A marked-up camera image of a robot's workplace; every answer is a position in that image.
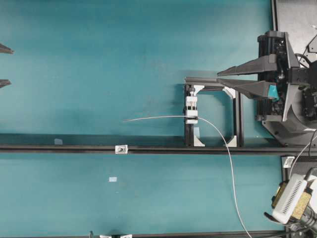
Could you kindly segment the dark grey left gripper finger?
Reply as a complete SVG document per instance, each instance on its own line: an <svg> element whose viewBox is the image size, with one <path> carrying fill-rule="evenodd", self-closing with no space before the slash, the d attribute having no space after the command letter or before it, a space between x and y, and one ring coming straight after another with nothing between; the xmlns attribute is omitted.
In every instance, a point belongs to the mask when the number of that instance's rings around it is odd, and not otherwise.
<svg viewBox="0 0 317 238"><path fill-rule="evenodd" d="M3 45L3 44L0 44L0 53L3 53L3 54L13 54L14 53L14 50L12 50L11 48Z"/></svg>

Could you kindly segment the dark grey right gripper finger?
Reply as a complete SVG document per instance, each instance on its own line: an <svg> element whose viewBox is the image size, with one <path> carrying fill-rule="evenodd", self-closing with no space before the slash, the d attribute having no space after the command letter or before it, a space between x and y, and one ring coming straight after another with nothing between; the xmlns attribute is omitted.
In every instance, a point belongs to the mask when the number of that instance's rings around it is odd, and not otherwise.
<svg viewBox="0 0 317 238"><path fill-rule="evenodd" d="M277 55L275 54L262 56L239 66L230 67L218 72L217 76L248 75L268 71L277 71Z"/></svg>

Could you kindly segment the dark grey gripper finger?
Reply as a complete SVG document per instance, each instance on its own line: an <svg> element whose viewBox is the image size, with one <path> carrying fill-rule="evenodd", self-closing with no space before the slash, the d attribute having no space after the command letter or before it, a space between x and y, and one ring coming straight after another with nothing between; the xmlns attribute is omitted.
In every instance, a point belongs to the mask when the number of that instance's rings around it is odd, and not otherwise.
<svg viewBox="0 0 317 238"><path fill-rule="evenodd" d="M1 79L0 80L0 88L3 88L3 87L8 86L10 84L11 84L11 82L8 79Z"/></svg>

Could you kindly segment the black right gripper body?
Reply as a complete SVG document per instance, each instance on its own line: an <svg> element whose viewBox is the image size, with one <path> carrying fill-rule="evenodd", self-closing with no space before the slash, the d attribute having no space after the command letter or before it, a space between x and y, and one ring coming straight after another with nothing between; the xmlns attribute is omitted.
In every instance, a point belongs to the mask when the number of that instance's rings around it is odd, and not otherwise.
<svg viewBox="0 0 317 238"><path fill-rule="evenodd" d="M291 104L299 91L295 82L295 72L299 62L287 32L267 31L258 37L259 57L268 57L273 64L258 74L259 81L275 83L269 86L268 98L258 101L257 117L262 121L286 121Z"/></svg>

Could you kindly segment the right gripper grey finger blue tape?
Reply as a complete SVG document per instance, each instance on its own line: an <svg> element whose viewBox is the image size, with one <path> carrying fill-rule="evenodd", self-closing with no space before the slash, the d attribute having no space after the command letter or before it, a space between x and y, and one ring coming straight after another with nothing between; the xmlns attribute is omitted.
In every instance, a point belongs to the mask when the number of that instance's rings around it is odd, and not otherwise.
<svg viewBox="0 0 317 238"><path fill-rule="evenodd" d="M223 78L218 78L217 82L240 92L249 99L278 99L276 83L273 82Z"/></svg>

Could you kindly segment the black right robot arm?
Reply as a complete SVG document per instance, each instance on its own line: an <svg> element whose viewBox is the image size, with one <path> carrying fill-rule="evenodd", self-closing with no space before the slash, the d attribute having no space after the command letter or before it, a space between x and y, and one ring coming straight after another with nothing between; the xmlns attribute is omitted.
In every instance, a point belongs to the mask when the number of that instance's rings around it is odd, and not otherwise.
<svg viewBox="0 0 317 238"><path fill-rule="evenodd" d="M218 72L217 81L257 101L256 120L283 146L308 144L317 129L317 62L295 53L289 34L258 36L259 57Z"/></svg>

